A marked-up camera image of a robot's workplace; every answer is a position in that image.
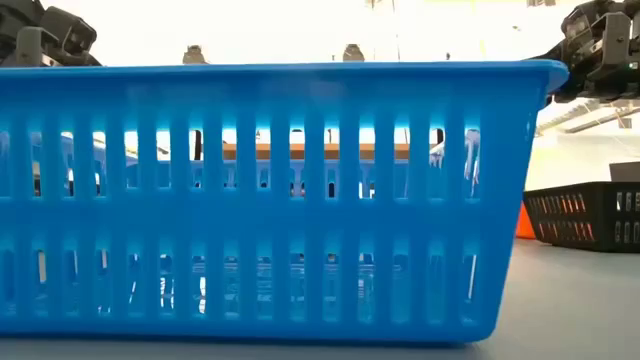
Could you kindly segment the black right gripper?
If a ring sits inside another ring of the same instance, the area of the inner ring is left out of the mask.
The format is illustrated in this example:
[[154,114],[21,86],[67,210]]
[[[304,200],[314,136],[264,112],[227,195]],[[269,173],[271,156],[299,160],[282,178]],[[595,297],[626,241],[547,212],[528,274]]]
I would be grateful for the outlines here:
[[558,43],[547,53],[532,60],[555,60],[566,65],[568,80],[547,96],[547,102],[568,103],[577,98],[612,102],[618,99],[640,99],[640,43],[631,43],[627,55],[613,57],[604,64],[605,50],[621,50],[622,46],[586,43],[572,51]]

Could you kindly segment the dark computer monitor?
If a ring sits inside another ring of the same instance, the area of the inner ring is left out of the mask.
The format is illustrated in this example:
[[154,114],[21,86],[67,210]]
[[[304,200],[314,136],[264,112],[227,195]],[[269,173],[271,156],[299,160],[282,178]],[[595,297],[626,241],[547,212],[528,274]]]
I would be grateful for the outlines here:
[[640,182],[640,161],[609,164],[612,182]]

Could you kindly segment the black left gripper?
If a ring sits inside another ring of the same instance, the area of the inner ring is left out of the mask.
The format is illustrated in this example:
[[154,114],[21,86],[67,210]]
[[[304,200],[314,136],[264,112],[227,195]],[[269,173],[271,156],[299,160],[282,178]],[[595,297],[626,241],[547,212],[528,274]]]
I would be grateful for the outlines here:
[[88,52],[79,55],[57,53],[50,55],[50,58],[55,62],[55,66],[101,66],[101,63]]

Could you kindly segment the black slotted plastic basket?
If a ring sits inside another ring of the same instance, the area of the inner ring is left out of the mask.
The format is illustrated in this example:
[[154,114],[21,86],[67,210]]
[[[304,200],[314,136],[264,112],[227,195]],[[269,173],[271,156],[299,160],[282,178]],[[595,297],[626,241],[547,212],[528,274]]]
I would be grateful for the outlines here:
[[524,193],[536,239],[553,246],[640,253],[640,182],[586,182]]

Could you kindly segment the blue slotted plastic basket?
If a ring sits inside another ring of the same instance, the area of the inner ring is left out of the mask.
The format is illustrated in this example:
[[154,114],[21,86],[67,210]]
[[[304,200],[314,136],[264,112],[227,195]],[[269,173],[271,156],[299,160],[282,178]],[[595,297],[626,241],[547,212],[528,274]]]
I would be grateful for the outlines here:
[[0,336],[486,339],[536,116],[567,76],[550,60],[1,69]]

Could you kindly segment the wooden shelf with black legs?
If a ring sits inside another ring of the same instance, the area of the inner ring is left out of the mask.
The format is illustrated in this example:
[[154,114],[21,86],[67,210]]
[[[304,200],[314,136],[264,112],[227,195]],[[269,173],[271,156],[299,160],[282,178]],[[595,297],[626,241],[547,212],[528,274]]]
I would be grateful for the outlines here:
[[[359,133],[358,157],[360,160],[373,160],[377,146],[374,139],[373,128],[363,128]],[[205,158],[206,139],[202,129],[190,131],[189,155],[192,160],[201,161]],[[270,132],[267,129],[256,131],[255,151],[257,160],[269,160],[272,158],[273,146],[270,142]],[[236,160],[238,145],[236,132],[233,128],[224,129],[221,139],[221,157],[223,160]],[[444,133],[440,129],[432,130],[427,137],[427,150],[433,152],[444,146]],[[408,128],[394,129],[393,155],[396,160],[408,160],[410,156],[410,132]],[[292,160],[306,158],[305,133],[302,129],[294,129],[289,132],[289,157]],[[337,128],[328,128],[324,131],[323,157],[327,160],[338,160],[342,147],[339,143],[339,131]]]

